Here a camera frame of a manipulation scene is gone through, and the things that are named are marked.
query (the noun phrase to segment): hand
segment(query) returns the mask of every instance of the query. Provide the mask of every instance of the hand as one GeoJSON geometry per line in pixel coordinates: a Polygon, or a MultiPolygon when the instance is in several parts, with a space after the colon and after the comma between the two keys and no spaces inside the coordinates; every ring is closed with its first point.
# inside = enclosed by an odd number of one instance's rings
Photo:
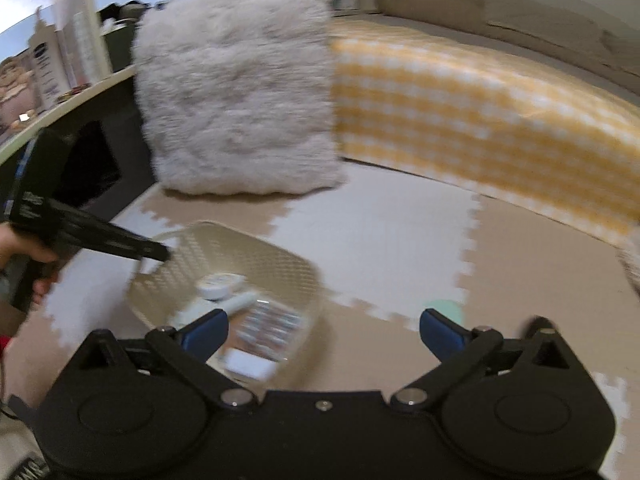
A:
{"type": "MultiPolygon", "coordinates": [[[[58,259],[57,254],[46,247],[38,237],[17,233],[7,223],[0,224],[0,269],[4,269],[14,254],[26,254],[44,264],[55,262],[58,259]]],[[[33,301],[40,304],[44,295],[49,292],[51,285],[57,280],[57,273],[54,273],[50,278],[36,280],[33,283],[33,301]]]]}

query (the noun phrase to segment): mint green round object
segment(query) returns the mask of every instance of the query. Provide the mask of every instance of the mint green round object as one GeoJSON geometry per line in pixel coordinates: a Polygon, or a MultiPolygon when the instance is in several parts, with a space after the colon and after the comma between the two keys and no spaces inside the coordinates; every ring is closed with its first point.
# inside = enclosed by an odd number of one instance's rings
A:
{"type": "Polygon", "coordinates": [[[460,304],[457,301],[433,300],[429,301],[426,307],[437,310],[443,316],[447,316],[450,320],[460,326],[465,325],[465,313],[462,312],[462,307],[460,307],[460,304]]]}

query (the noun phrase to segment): beige plastic basket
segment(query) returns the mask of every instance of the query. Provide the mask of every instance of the beige plastic basket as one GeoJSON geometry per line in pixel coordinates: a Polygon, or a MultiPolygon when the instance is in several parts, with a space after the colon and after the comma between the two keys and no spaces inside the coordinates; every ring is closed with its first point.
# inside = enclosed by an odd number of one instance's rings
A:
{"type": "MultiPolygon", "coordinates": [[[[140,273],[139,266],[130,282],[127,299],[133,313],[149,328],[168,325],[176,312],[197,297],[198,280],[216,272],[242,274],[248,286],[299,312],[304,319],[286,359],[269,381],[245,385],[257,393],[290,387],[316,347],[311,339],[321,313],[318,270],[300,256],[215,222],[198,222],[155,240],[171,238],[177,239],[171,258],[149,274],[140,273]]],[[[208,364],[225,373],[218,352],[208,364]]]]}

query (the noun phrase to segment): pillow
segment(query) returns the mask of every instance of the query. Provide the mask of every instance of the pillow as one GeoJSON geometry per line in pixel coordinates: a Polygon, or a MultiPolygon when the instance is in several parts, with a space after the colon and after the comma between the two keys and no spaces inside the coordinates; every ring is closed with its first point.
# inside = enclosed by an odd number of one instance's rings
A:
{"type": "Polygon", "coordinates": [[[389,16],[481,34],[482,0],[378,0],[389,16]]]}
{"type": "Polygon", "coordinates": [[[614,57],[600,41],[595,23],[571,12],[532,0],[484,0],[484,19],[489,25],[510,28],[615,66],[614,57]]]}
{"type": "Polygon", "coordinates": [[[342,181],[331,0],[174,0],[134,42],[156,177],[189,194],[304,193],[342,181]]]}
{"type": "Polygon", "coordinates": [[[640,76],[640,40],[619,38],[605,30],[602,42],[613,54],[622,70],[640,76]]]}

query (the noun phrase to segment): gingham blanket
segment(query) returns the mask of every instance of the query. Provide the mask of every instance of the gingham blanket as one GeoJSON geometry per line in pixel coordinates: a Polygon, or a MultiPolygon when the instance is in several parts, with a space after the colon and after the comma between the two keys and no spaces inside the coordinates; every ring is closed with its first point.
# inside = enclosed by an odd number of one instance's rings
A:
{"type": "Polygon", "coordinates": [[[619,245],[640,218],[640,110],[572,76],[404,28],[334,20],[347,158],[507,200],[619,245]]]}

